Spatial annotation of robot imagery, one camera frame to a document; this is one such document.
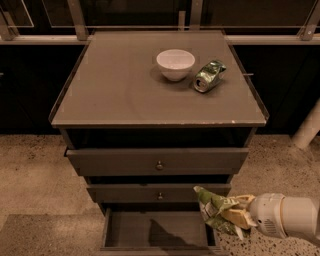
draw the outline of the white bowl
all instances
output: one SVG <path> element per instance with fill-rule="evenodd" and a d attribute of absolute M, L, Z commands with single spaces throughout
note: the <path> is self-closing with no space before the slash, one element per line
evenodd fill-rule
<path fill-rule="evenodd" d="M 161 73 L 170 81 L 180 81 L 191 71 L 195 63 L 194 56 L 187 51 L 171 49 L 157 56 L 157 64 Z"/>

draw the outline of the granite floor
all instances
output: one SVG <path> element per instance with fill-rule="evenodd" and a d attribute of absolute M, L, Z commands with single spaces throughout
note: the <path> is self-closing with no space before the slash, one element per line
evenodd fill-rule
<path fill-rule="evenodd" d="M 86 184 L 63 157 L 61 136 L 0 135 L 0 255 L 93 255 L 104 218 Z M 320 138 L 306 150 L 289 136 L 255 135 L 230 195 L 265 192 L 320 199 Z M 219 234 L 230 255 L 320 255 L 297 238 Z"/>

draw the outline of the drawer front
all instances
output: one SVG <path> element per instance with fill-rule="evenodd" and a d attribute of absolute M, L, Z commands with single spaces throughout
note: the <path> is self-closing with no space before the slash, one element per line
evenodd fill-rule
<path fill-rule="evenodd" d="M 197 202 L 193 187 L 203 186 L 219 195 L 227 195 L 230 184 L 148 184 L 148 185 L 89 185 L 96 203 L 192 203 Z"/>
<path fill-rule="evenodd" d="M 235 174 L 247 148 L 80 149 L 67 156 L 80 176 Z"/>

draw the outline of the black cabinet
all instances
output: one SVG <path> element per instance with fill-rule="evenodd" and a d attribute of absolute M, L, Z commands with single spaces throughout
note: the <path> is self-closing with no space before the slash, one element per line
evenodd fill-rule
<path fill-rule="evenodd" d="M 54 132 L 50 110 L 83 46 L 0 46 L 0 129 Z"/>

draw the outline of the drawer unit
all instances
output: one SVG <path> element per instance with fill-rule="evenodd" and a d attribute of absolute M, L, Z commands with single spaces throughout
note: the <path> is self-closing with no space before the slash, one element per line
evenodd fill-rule
<path fill-rule="evenodd" d="M 234 174 L 247 148 L 80 149 L 67 156 L 80 176 Z"/>
<path fill-rule="evenodd" d="M 88 185 L 87 190 L 96 203 L 197 203 L 196 185 L 220 195 L 231 189 L 230 184 L 116 184 Z"/>
<path fill-rule="evenodd" d="M 190 74 L 175 83 L 154 61 L 173 48 L 196 57 Z M 227 70 L 218 86 L 200 94 L 193 77 L 213 59 Z M 49 119 L 105 214 L 102 253 L 228 255 L 205 226 L 193 187 L 227 196 L 252 136 L 268 119 L 237 63 L 220 31 L 93 35 Z"/>

